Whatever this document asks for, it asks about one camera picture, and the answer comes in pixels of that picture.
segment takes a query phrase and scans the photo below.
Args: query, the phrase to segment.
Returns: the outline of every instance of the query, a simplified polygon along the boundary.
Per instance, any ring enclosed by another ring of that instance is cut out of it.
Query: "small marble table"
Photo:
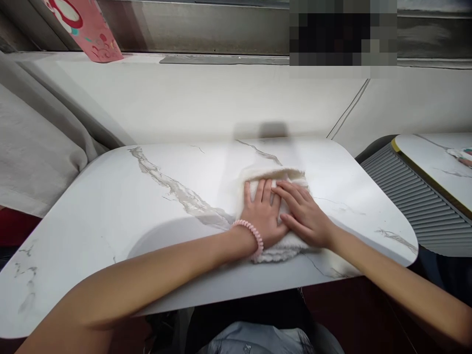
[[[249,165],[305,170],[316,202],[336,223],[403,266],[415,261],[418,243],[406,218],[331,140],[121,147],[82,171],[0,273],[0,337],[29,335],[73,286],[115,262],[229,228],[242,198],[235,180]],[[327,250],[278,264],[242,261],[192,281],[142,313],[357,275]]]
[[[394,142],[411,161],[472,211],[472,169],[447,153],[472,147],[472,133],[399,135]]]

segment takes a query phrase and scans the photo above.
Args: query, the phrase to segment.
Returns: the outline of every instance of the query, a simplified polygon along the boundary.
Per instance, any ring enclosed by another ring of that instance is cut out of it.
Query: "gray curtain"
[[[56,97],[0,52],[0,206],[43,217],[106,151]]]

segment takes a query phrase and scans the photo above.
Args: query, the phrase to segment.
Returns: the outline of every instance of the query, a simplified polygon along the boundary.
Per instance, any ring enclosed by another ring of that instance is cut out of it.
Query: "pink paper bag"
[[[43,0],[91,61],[123,59],[95,0]]]

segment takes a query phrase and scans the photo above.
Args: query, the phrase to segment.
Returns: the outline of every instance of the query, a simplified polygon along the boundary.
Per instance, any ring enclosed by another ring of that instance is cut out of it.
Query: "pink beaded bracelet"
[[[251,232],[252,234],[254,235],[254,237],[256,238],[256,241],[257,241],[257,251],[254,252],[254,254],[252,255],[251,259],[253,261],[255,261],[261,254],[262,254],[262,251],[264,251],[264,243],[262,241],[262,237],[261,237],[261,234],[259,233],[259,231],[257,231],[257,229],[249,222],[249,221],[246,221],[246,220],[236,220],[233,224],[232,224],[232,227],[234,226],[237,226],[237,225],[241,225],[241,226],[245,226],[247,227]]]

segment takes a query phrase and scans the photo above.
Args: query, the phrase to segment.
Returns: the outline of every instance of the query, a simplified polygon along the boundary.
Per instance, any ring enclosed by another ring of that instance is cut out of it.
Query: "left hand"
[[[272,247],[289,231],[289,228],[278,223],[281,198],[274,194],[272,204],[270,195],[272,180],[261,179],[254,200],[251,199],[249,182],[244,185],[244,210],[241,219],[250,222],[259,231],[264,242],[264,249]]]

